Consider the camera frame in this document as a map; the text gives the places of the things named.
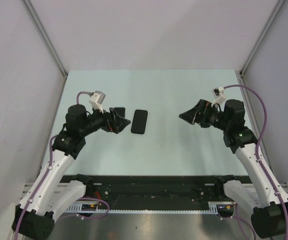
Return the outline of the black smartphone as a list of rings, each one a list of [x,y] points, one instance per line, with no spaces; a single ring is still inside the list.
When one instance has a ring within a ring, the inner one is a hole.
[[[126,109],[124,107],[116,107],[115,111],[120,117],[125,118]]]

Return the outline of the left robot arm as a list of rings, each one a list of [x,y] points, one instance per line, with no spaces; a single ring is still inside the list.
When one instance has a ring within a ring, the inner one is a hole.
[[[34,240],[47,239],[57,220],[71,204],[81,198],[92,198],[92,178],[82,174],[76,175],[59,194],[55,195],[54,191],[85,146],[88,135],[98,130],[119,134],[130,123],[112,107],[109,111],[93,109],[89,113],[83,105],[70,106],[62,130],[50,139],[47,164],[15,207],[12,224],[14,239],[20,234]]]

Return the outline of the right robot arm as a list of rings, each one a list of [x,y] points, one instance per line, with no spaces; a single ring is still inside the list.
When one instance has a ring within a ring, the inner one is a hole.
[[[270,170],[261,150],[256,148],[258,140],[245,125],[244,103],[230,99],[223,110],[218,110],[201,99],[192,109],[179,114],[179,118],[191,125],[222,130],[226,147],[242,163],[256,190],[256,193],[250,192],[230,175],[215,186],[215,197],[221,201],[234,200],[250,215],[253,229],[260,238],[288,236],[288,193]]]

